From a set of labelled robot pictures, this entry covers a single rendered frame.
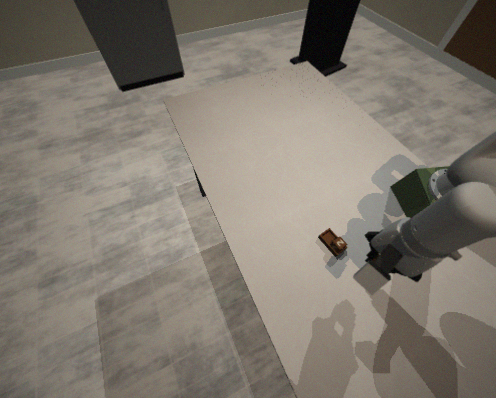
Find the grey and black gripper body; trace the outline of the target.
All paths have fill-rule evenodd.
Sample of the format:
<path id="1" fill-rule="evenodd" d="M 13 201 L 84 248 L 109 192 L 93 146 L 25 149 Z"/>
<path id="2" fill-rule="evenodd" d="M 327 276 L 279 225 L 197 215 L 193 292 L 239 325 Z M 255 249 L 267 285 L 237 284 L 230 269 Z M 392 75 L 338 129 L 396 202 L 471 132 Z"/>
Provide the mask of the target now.
<path id="1" fill-rule="evenodd" d="M 371 240 L 371 245 L 378 253 L 381 253 L 386 246 L 391 244 L 403 255 L 395 268 L 407 277 L 414 277 L 436 266 L 445 259 L 446 256 L 443 259 L 440 257 L 426 258 L 410 249 L 402 236 L 402 227 L 409 219 L 411 218 L 405 217 L 399 219 L 382 229 L 380 233 Z"/>

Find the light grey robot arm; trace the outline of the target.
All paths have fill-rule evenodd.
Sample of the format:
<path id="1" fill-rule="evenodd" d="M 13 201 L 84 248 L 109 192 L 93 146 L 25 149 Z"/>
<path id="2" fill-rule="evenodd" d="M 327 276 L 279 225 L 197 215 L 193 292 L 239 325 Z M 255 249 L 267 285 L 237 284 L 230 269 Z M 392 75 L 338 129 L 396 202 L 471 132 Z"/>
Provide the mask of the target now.
<path id="1" fill-rule="evenodd" d="M 428 186 L 436 201 L 402 227 L 403 239 L 415 253 L 457 261 L 462 257 L 457 250 L 496 237 L 496 131 L 457 158 L 448 170 L 434 172 Z M 389 273 L 402 257 L 389 244 L 353 279 L 373 295 L 391 280 Z"/>

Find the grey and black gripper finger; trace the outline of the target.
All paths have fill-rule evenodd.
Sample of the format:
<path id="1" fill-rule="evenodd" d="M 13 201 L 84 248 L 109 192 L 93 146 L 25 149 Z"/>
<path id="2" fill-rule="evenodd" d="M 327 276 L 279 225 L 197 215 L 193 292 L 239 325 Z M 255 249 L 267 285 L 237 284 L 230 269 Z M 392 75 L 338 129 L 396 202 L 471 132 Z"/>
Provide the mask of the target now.
<path id="1" fill-rule="evenodd" d="M 401 272 L 399 272 L 399 271 L 398 271 L 395 267 L 394 267 L 394 269 L 393 269 L 390 273 L 392 273 L 392 274 L 398 273 L 398 274 L 400 274 L 400 275 L 403 275 L 403 274 L 402 274 Z M 405 275 L 403 275 L 403 276 L 405 276 Z M 422 278 L 422 274 L 417 275 L 417 276 L 414 276 L 414 277 L 408 277 L 408 278 L 412 279 L 412 280 L 413 280 L 413 281 L 415 281 L 415 282 L 418 282 L 418 281 Z"/>
<path id="2" fill-rule="evenodd" d="M 379 255 L 379 253 L 372 247 L 372 245 L 370 243 L 371 239 L 374 238 L 378 233 L 380 233 L 380 232 L 367 232 L 365 234 L 365 237 L 368 240 L 370 248 L 371 248 L 371 251 L 366 255 L 368 258 L 365 260 L 365 262 L 368 262 L 370 259 L 373 260 L 374 258 L 376 258 Z"/>

